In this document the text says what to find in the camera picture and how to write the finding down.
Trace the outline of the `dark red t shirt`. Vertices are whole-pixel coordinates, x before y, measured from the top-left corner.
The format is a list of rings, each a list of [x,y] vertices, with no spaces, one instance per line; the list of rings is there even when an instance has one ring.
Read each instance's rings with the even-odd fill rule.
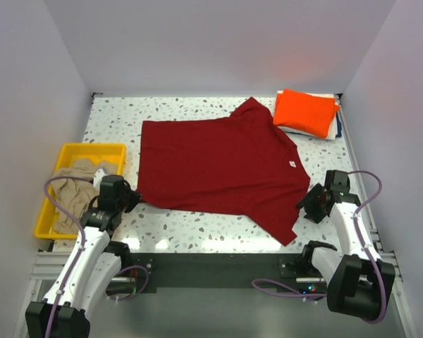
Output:
[[[282,245],[295,239],[310,184],[296,144],[254,98],[225,118],[144,121],[138,172],[145,202],[245,215]]]

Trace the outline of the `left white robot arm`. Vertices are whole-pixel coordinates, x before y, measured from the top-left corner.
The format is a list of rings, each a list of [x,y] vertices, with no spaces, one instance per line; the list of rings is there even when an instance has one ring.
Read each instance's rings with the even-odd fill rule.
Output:
[[[89,202],[81,219],[75,220],[78,235],[59,276],[41,301],[32,301],[25,311],[29,337],[88,337],[92,309],[117,276],[148,270],[133,265],[130,248],[112,236],[122,216],[141,200],[121,175],[98,170],[89,180],[99,193]]]

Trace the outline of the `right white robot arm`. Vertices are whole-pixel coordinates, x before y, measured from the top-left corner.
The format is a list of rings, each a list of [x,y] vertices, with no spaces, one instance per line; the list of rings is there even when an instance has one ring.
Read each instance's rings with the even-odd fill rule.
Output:
[[[396,271],[374,248],[361,216],[366,205],[351,193],[347,172],[327,171],[325,183],[314,185],[297,208],[315,223],[329,218],[340,246],[310,241],[295,264],[305,275],[324,279],[330,311],[376,324],[385,317]]]

